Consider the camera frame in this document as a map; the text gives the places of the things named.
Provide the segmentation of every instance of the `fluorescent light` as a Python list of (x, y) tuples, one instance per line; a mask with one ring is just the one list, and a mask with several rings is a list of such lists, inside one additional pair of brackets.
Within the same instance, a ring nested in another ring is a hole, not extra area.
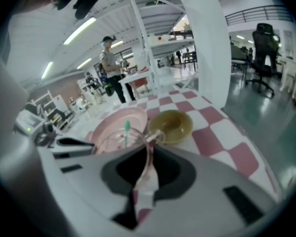
[(127, 54), (127, 55), (125, 55), (125, 56), (123, 56), (123, 59), (126, 59), (126, 58), (128, 58), (129, 56), (132, 56), (134, 53), (130, 53), (130, 54)]
[(81, 69), (85, 64), (87, 64), (87, 63), (90, 62), (91, 60), (92, 60), (91, 58), (87, 59), (85, 62), (83, 62), (81, 65), (79, 65), (79, 66), (77, 67), (77, 69)]
[(53, 65), (53, 63), (54, 63), (54, 62), (52, 62), (52, 61), (51, 61), (50, 63), (48, 63), (48, 65), (47, 65), (47, 67), (46, 67), (46, 69), (45, 69), (43, 75), (41, 76), (42, 79), (44, 79), (44, 78), (46, 77), (46, 75), (47, 75), (47, 73), (48, 73), (48, 70), (51, 68), (51, 66)]
[(68, 39), (64, 42), (64, 45), (69, 45), (69, 43), (79, 34), (81, 33), (84, 29), (86, 29), (89, 25), (91, 25), (93, 22), (96, 21), (96, 18), (92, 17), (88, 21), (86, 21), (82, 26), (80, 26), (77, 30), (74, 31), (73, 34), (69, 36)]
[(118, 45), (121, 45), (121, 44), (123, 44), (124, 42), (121, 40), (121, 41), (119, 41), (119, 42), (116, 42), (115, 44), (113, 44), (113, 45), (111, 45), (111, 48), (114, 48), (114, 47), (116, 47), (116, 46), (118, 46)]

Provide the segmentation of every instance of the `black office chair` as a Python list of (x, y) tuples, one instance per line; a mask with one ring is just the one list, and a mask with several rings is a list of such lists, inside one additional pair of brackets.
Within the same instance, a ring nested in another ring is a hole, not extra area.
[[(271, 77), (277, 74), (276, 56), (279, 48), (278, 45), (281, 42), (280, 37), (274, 34), (271, 25), (263, 23), (257, 25), (257, 29), (252, 33), (252, 36), (256, 47), (256, 56), (252, 67), (259, 75), (259, 79), (246, 80), (246, 85), (248, 85), (249, 82), (257, 82), (259, 84), (258, 93), (261, 93), (261, 84), (263, 84), (267, 89), (272, 91), (273, 97), (274, 90), (262, 79), (263, 77)], [(271, 66), (265, 65), (267, 56), (270, 57)]]
[(248, 49), (247, 49), (247, 47), (245, 47), (245, 46), (241, 47), (241, 51), (242, 51), (244, 54), (248, 54)]

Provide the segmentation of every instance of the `bowl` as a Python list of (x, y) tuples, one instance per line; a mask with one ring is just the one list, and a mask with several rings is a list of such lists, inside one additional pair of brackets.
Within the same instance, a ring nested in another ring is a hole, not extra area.
[(165, 144), (180, 143), (193, 130), (193, 121), (189, 115), (176, 110), (161, 112), (149, 125), (149, 130), (160, 129), (164, 132)]

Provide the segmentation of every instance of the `checkered tablecloth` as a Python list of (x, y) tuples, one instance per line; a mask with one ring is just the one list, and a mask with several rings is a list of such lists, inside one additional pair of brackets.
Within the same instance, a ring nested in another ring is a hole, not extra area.
[[(193, 132), (175, 147), (223, 162), (260, 186), (276, 202), (281, 199), (272, 171), (250, 139), (223, 111), (198, 96), (196, 91), (175, 90), (124, 103), (104, 112), (100, 119), (122, 108), (135, 106), (146, 110), (149, 120), (166, 110), (187, 113), (193, 120)], [(139, 212), (142, 214), (140, 218), (149, 212), (149, 209), (144, 210)]]

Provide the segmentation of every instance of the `person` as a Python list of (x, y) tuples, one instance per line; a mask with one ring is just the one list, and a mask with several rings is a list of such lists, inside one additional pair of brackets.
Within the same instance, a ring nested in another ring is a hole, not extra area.
[(177, 55), (177, 57), (179, 59), (180, 64), (182, 64), (182, 61), (181, 61), (181, 52), (180, 51), (177, 51), (176, 52), (176, 55)]
[[(103, 38), (101, 43), (103, 51), (100, 54), (100, 62), (107, 74), (108, 83), (117, 92), (117, 95), (120, 101), (122, 103), (126, 103), (123, 90), (122, 90), (122, 85), (119, 83), (119, 80), (122, 79), (122, 75), (120, 73), (120, 65), (116, 64), (115, 56), (113, 53), (110, 52), (112, 43), (113, 43), (113, 39), (111, 37), (106, 36)], [(131, 86), (128, 83), (126, 83), (125, 85), (131, 97), (131, 100), (134, 101), (135, 97), (134, 97)]]
[(87, 72), (87, 78), (85, 79), (85, 82), (88, 88), (90, 89), (91, 93), (94, 95), (95, 100), (98, 102), (99, 99), (100, 103), (104, 102), (102, 92), (100, 90), (101, 85), (99, 84), (98, 79), (94, 78), (90, 72)]
[(229, 40), (230, 40), (230, 45), (235, 45), (231, 40), (231, 36), (229, 36)]
[(102, 92), (100, 89), (101, 85), (99, 84), (98, 79), (94, 78), (90, 72), (87, 72), (87, 78), (85, 79), (85, 82), (87, 83), (89, 89), (97, 89), (100, 95), (102, 96)]

